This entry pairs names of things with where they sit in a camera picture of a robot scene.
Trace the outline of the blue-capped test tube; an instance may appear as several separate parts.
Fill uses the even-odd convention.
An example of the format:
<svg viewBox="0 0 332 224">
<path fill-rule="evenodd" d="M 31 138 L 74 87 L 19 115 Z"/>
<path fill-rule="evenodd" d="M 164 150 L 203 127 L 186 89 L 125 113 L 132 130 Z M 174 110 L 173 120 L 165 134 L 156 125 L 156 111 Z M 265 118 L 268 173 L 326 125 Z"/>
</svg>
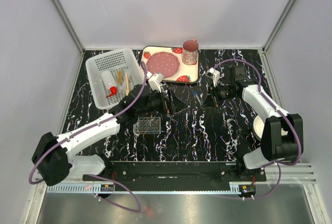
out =
<svg viewBox="0 0 332 224">
<path fill-rule="evenodd" d="M 200 95 L 197 93 L 197 91 L 194 91 L 193 94 L 194 94 L 195 98 L 197 99 L 199 105 L 202 105 L 201 97 L 200 97 Z"/>
</svg>

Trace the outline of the clear test tube rack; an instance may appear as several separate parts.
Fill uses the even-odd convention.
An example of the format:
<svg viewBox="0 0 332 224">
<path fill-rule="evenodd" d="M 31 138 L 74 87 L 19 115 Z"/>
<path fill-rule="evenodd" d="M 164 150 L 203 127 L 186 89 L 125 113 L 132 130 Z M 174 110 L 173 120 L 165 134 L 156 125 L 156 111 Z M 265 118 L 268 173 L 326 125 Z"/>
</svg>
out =
<svg viewBox="0 0 332 224">
<path fill-rule="evenodd" d="M 133 125 L 135 134 L 160 134 L 161 118 L 160 117 L 140 117 L 137 123 Z"/>
</svg>

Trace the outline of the wooden test tube clamp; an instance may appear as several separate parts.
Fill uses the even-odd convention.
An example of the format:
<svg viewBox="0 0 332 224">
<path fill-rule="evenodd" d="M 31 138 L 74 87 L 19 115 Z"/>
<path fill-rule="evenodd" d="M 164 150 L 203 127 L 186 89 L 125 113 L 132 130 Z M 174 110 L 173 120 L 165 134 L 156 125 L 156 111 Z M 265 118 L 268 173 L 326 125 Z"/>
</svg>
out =
<svg viewBox="0 0 332 224">
<path fill-rule="evenodd" d="M 128 74 L 125 74 L 125 90 L 126 90 L 126 96 L 128 96 L 130 92 L 130 81 Z"/>
</svg>

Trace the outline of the brown test tube brush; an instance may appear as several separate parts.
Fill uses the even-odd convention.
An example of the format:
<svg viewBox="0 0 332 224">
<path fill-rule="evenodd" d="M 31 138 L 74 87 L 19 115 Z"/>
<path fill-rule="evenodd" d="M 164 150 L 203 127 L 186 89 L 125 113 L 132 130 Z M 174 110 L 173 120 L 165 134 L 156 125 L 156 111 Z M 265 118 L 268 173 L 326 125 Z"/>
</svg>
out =
<svg viewBox="0 0 332 224">
<path fill-rule="evenodd" d="M 116 78 L 116 83 L 117 83 L 118 86 L 121 85 L 122 78 L 123 78 L 123 72 L 121 70 L 119 70 L 117 72 L 117 78 Z"/>
</svg>

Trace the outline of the white red-capped wash bottle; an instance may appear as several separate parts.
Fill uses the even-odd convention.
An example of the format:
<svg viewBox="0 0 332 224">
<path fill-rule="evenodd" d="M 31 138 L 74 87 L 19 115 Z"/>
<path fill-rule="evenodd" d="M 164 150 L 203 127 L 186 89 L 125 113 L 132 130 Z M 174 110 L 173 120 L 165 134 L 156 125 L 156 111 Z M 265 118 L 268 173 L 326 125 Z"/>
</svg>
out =
<svg viewBox="0 0 332 224">
<path fill-rule="evenodd" d="M 110 71 L 103 71 L 101 78 L 106 87 L 106 98 L 116 95 L 118 90 L 112 73 Z"/>
</svg>

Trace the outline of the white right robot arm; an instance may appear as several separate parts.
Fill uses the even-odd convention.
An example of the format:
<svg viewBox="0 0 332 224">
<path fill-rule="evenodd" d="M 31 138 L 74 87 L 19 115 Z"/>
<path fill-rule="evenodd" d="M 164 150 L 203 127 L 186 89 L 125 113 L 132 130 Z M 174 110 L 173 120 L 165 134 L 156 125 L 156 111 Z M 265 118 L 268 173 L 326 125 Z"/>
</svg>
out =
<svg viewBox="0 0 332 224">
<path fill-rule="evenodd" d="M 256 112 L 254 133 L 260 138 L 260 147 L 243 155 L 236 167 L 236 176 L 248 180 L 254 169 L 273 162 L 293 165 L 302 155 L 303 120 L 299 114 L 290 114 L 266 95 L 257 81 L 250 79 L 241 66 L 232 66 L 230 80 L 220 86 L 220 72 L 210 68 L 206 75 L 212 80 L 203 107 L 220 107 L 228 99 L 241 98 Z"/>
</svg>

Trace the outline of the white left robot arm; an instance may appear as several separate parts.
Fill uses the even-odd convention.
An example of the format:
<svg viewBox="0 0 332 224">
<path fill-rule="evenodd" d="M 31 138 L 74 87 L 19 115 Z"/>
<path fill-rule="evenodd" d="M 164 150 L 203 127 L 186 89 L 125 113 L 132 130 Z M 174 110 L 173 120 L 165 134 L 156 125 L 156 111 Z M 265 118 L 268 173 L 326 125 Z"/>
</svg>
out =
<svg viewBox="0 0 332 224">
<path fill-rule="evenodd" d="M 34 167 L 29 175 L 32 185 L 45 182 L 54 186 L 69 176 L 82 177 L 93 174 L 100 180 L 112 175 L 110 165 L 99 156 L 75 156 L 92 144 L 117 135 L 123 125 L 135 124 L 139 116 L 155 111 L 172 116 L 187 109 L 187 105 L 175 96 L 173 90 L 152 92 L 149 86 L 137 85 L 127 96 L 95 121 L 76 130 L 53 135 L 44 134 L 32 155 Z"/>
</svg>

